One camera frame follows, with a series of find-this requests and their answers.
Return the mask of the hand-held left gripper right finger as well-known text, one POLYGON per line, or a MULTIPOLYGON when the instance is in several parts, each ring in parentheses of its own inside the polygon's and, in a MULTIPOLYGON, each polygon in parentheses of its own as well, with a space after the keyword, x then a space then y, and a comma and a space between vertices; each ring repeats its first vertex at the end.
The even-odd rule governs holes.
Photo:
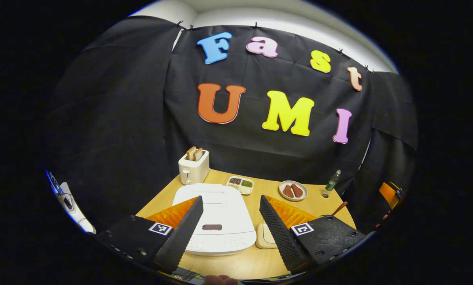
POLYGON ((333 215, 316 218, 267 195, 260 198, 260 213, 291 274, 334 263, 365 239, 333 215))

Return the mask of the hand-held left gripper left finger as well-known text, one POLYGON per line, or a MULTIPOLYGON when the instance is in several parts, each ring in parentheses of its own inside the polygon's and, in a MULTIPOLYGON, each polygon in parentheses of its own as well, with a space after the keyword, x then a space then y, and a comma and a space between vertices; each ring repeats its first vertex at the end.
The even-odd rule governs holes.
POLYGON ((203 214, 203 198, 197 196, 169 209, 178 217, 176 226, 173 220, 129 215, 95 238, 135 265, 171 274, 203 214))

